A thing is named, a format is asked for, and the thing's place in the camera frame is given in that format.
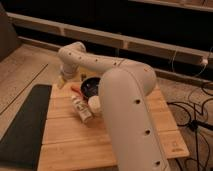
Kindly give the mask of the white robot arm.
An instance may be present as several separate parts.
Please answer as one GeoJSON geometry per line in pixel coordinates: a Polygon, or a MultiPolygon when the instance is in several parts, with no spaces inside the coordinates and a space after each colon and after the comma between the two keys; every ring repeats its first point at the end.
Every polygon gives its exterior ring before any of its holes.
{"type": "Polygon", "coordinates": [[[156,85],[153,68],[88,53],[81,42],[60,48],[58,56],[64,79],[80,66],[101,75],[98,96],[119,171],[171,171],[146,101],[156,85]]]}

